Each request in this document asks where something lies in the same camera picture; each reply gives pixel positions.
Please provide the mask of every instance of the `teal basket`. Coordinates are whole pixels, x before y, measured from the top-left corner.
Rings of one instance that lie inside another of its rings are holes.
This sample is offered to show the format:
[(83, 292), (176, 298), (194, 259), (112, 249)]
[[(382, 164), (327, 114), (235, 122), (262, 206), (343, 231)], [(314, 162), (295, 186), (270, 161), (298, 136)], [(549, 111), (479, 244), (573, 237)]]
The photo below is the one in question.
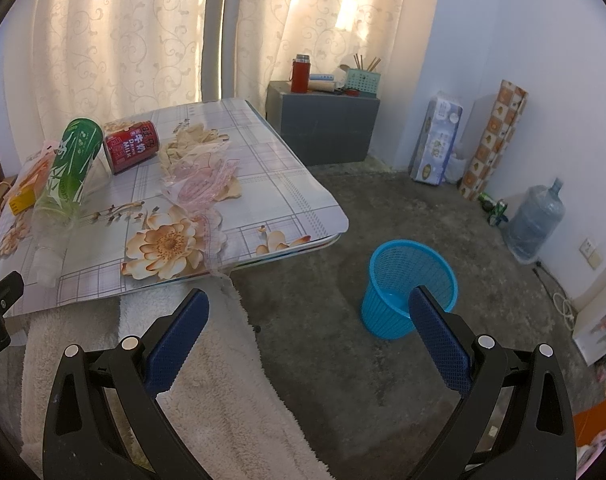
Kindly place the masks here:
[(369, 260), (369, 283), (361, 319), (377, 337), (398, 339), (414, 330), (407, 300), (414, 287), (425, 285), (445, 312), (454, 308), (459, 285), (443, 257), (412, 240), (380, 246)]
[(381, 74), (378, 72), (368, 72), (367, 70), (357, 70), (350, 68), (345, 78), (345, 88), (352, 88), (361, 92), (376, 94), (379, 90), (379, 80)]

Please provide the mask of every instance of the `white patterned curtain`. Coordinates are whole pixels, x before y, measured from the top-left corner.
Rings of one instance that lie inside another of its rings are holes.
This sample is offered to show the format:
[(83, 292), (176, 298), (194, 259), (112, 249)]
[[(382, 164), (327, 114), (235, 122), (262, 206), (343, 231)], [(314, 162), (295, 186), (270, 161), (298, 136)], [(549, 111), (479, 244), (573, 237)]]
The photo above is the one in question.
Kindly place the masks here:
[(296, 54), (311, 70), (332, 73), (352, 54), (382, 58), (384, 73), (403, 0), (241, 0), (237, 29), (237, 95), (263, 110), (271, 80), (288, 80)]
[[(333, 72), (340, 63), (354, 66), (353, 53), (368, 62), (378, 56), (382, 62), (377, 70), (384, 73), (401, 3), (225, 0), (225, 12), (234, 19), (226, 23), (224, 18), (224, 35), (231, 30), (233, 36), (238, 7), (236, 42), (232, 38), (226, 44), (223, 38), (221, 63), (231, 76), (224, 77), (228, 81), (224, 89), (229, 89), (225, 94), (235, 93), (263, 110), (269, 81), (288, 79), (297, 53), (310, 54), (314, 72)], [(23, 93), (35, 103), (14, 104), (10, 110), (20, 157), (24, 160), (43, 138), (58, 139), (78, 116), (106, 122), (199, 101), (205, 4), (206, 0), (33, 0), (29, 6), (34, 9), (33, 33), (25, 41), (31, 42), (25, 46), (27, 57), (31, 54), (25, 88), (32, 90)], [(16, 74), (14, 82), (7, 77), (20, 57), (20, 49), (14, 51), (18, 52), (14, 62), (11, 56), (4, 62), (6, 90), (12, 95), (19, 93), (21, 83)], [(236, 71), (230, 72), (235, 63)], [(34, 112), (26, 114), (28, 109)], [(41, 128), (30, 128), (34, 120), (27, 115), (38, 115), (35, 120)]]
[(37, 0), (33, 73), (46, 138), (200, 99), (205, 0)]

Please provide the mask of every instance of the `blue trash can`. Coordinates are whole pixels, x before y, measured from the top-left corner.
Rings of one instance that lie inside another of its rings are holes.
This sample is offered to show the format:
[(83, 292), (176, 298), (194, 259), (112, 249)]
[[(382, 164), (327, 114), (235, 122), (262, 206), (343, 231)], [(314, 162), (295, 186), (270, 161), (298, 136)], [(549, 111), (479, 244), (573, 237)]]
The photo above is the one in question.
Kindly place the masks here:
[(383, 339), (412, 332), (407, 299), (419, 285), (425, 285), (446, 312), (454, 308), (459, 286), (439, 253), (412, 240), (392, 240), (380, 246), (369, 260), (369, 283), (361, 304), (366, 328)]

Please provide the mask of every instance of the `plastic bottle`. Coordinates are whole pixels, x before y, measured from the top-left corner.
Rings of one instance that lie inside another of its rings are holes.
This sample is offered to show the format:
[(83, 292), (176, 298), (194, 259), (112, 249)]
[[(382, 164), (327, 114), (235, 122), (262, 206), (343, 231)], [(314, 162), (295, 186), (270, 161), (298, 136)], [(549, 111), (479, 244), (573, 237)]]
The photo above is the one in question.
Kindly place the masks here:
[(558, 197), (563, 182), (558, 178), (549, 189), (533, 186), (526, 198), (503, 230), (508, 249), (520, 264), (531, 264), (544, 242), (550, 237), (566, 213)]
[(36, 240), (33, 268), (41, 285), (54, 287), (61, 277), (67, 244), (79, 214), (83, 183), (102, 144), (100, 126), (89, 119), (68, 124), (36, 201), (32, 232)]

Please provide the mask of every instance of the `paper towel roll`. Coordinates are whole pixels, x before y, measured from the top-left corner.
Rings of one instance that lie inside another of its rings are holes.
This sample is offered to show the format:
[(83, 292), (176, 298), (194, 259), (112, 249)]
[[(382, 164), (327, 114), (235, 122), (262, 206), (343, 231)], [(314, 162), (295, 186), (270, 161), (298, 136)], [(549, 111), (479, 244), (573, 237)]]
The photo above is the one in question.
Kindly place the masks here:
[(334, 81), (310, 81), (307, 89), (316, 92), (334, 92)]

